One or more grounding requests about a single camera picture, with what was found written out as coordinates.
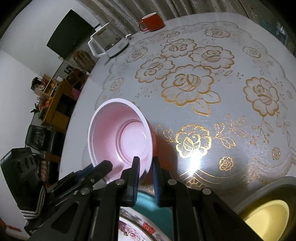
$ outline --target table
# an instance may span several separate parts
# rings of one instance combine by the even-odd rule
[[[70,118],[56,111],[56,108],[63,94],[70,97],[73,100],[76,100],[72,94],[72,88],[73,88],[72,85],[67,80],[63,80],[59,84],[59,87],[55,92],[52,98],[52,101],[50,103],[50,106],[42,120],[42,124],[47,123],[53,126],[53,128],[56,131],[66,133],[67,124]]]
[[[101,58],[71,117],[60,174],[90,162],[87,132],[104,101],[133,102],[154,127],[164,167],[234,207],[295,176],[296,60],[269,32],[234,13],[205,13],[139,32]],[[148,180],[140,190],[153,193]]]

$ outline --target television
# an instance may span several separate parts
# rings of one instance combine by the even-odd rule
[[[66,59],[77,44],[94,32],[94,28],[71,9],[55,29],[46,46]]]

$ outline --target wall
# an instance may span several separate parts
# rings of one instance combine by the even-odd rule
[[[33,0],[3,35],[2,49],[33,72],[53,76],[62,61],[46,44],[70,9],[93,27],[98,25],[97,19],[75,0]]]
[[[30,89],[36,77],[32,70],[0,50],[0,159],[12,148],[24,147],[36,95]],[[23,218],[0,169],[0,217],[23,230]]]

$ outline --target screw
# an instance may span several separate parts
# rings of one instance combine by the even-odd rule
[[[210,195],[210,194],[212,193],[212,191],[211,191],[211,189],[209,189],[209,188],[204,188],[204,189],[202,190],[202,193],[203,193],[204,195]]]
[[[123,179],[117,179],[117,180],[115,181],[115,183],[116,183],[117,185],[123,185],[123,184],[125,183],[125,181],[124,181]]]
[[[168,184],[169,185],[176,185],[177,181],[175,179],[170,179],[170,180],[168,180]]]
[[[82,188],[82,189],[80,190],[80,192],[81,192],[82,195],[86,195],[86,194],[89,194],[90,189],[89,189],[89,188]]]

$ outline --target beige curtain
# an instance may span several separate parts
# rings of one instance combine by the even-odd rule
[[[77,0],[98,19],[125,36],[139,31],[143,16],[157,12],[163,20],[204,12],[236,12],[248,17],[239,0]]]

